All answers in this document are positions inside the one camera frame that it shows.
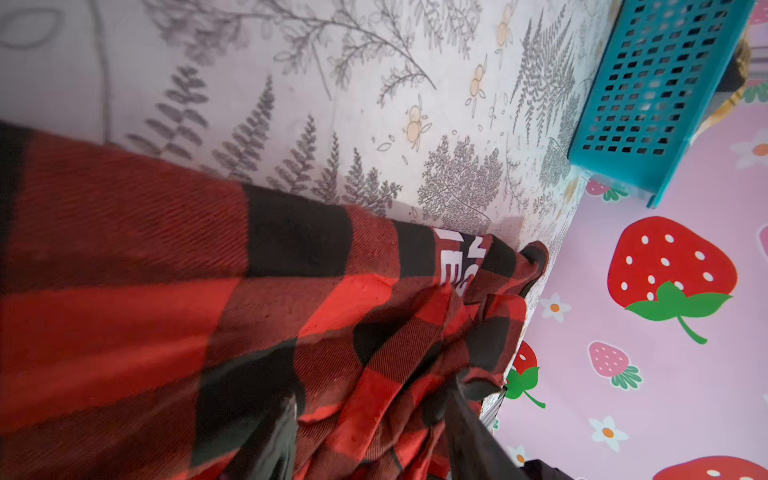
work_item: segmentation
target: green strawberry leaf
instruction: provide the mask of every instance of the green strawberry leaf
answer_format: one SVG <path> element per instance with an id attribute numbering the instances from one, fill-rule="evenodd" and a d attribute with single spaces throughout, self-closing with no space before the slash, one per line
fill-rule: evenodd
<path id="1" fill-rule="evenodd" d="M 679 312 L 680 316 L 701 318 L 715 313 L 723 304 L 731 298 L 725 293 L 699 293 L 687 297 L 684 308 Z"/>

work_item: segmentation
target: buffalo check blanket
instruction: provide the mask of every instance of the buffalo check blanket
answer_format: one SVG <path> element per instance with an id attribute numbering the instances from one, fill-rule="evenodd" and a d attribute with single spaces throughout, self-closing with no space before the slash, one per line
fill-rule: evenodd
<path id="1" fill-rule="evenodd" d="M 0 155 L 3 479 L 216 478 L 278 392 L 294 478 L 444 478 L 429 400 L 498 389 L 547 263 L 8 125 Z"/>

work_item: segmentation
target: white dots on strawberry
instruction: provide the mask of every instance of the white dots on strawberry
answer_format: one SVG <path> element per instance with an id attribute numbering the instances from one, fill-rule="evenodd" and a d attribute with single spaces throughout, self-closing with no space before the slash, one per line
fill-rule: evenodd
<path id="1" fill-rule="evenodd" d="M 654 322 L 677 318 L 697 343 L 707 339 L 683 320 L 715 313 L 730 298 L 736 267 L 722 250 L 678 222 L 648 217 L 624 229 L 608 271 L 608 292 Z"/>
<path id="2" fill-rule="evenodd" d="M 643 382 L 640 369 L 630 365 L 629 356 L 613 345 L 592 342 L 588 347 L 589 360 L 594 371 L 611 379 L 611 384 L 619 389 L 638 389 Z"/>

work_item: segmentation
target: strawberry print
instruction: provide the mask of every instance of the strawberry print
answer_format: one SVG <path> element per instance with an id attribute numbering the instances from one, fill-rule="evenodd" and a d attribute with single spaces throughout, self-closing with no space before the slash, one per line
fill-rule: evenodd
<path id="1" fill-rule="evenodd" d="M 524 393 L 533 403 L 545 409 L 546 403 L 539 402 L 533 398 L 528 390 L 532 390 L 538 385 L 538 362 L 533 349 L 523 342 L 518 350 L 515 361 L 512 362 L 512 369 L 507 375 L 507 393 L 508 399 L 519 399 Z"/>
<path id="2" fill-rule="evenodd" d="M 678 222 L 648 217 L 624 229 L 608 271 L 608 292 L 616 303 L 645 319 L 677 318 L 703 345 L 684 317 L 715 313 L 736 286 L 728 256 Z"/>
<path id="3" fill-rule="evenodd" d="M 629 364 L 629 356 L 613 345 L 592 342 L 588 348 L 592 368 L 599 376 L 611 379 L 619 389 L 638 389 L 643 379 L 640 370 Z"/>
<path id="4" fill-rule="evenodd" d="M 618 202 L 627 196 L 626 192 L 603 185 L 594 178 L 587 184 L 587 193 L 593 197 L 603 197 L 604 202 Z"/>

